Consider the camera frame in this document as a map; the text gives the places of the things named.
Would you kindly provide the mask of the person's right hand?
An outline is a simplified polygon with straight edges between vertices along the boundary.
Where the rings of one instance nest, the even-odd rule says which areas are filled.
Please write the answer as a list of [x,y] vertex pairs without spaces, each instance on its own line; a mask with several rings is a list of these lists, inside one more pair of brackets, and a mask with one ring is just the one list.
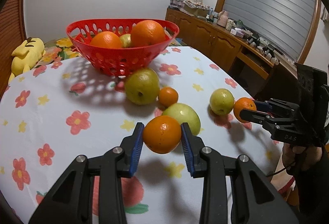
[[282,163],[287,170],[293,167],[296,170],[307,170],[322,157],[322,148],[315,146],[301,147],[284,143],[282,151]]

